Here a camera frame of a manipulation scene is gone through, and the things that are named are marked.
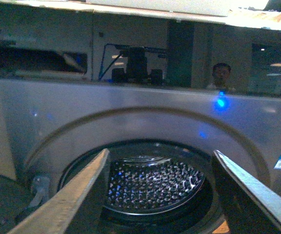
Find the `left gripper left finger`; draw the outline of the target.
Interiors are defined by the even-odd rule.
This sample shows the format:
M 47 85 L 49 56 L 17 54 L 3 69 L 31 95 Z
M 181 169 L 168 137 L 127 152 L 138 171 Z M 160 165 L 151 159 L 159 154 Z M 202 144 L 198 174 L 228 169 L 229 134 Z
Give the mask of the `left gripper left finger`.
M 110 152 L 103 149 L 12 234 L 96 234 L 108 191 Z

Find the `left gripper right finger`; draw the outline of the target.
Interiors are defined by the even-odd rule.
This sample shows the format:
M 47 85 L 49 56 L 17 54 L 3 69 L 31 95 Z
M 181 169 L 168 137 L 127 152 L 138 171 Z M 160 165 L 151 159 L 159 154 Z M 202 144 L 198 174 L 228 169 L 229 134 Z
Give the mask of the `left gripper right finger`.
M 281 197 L 218 150 L 215 189 L 232 234 L 281 234 Z

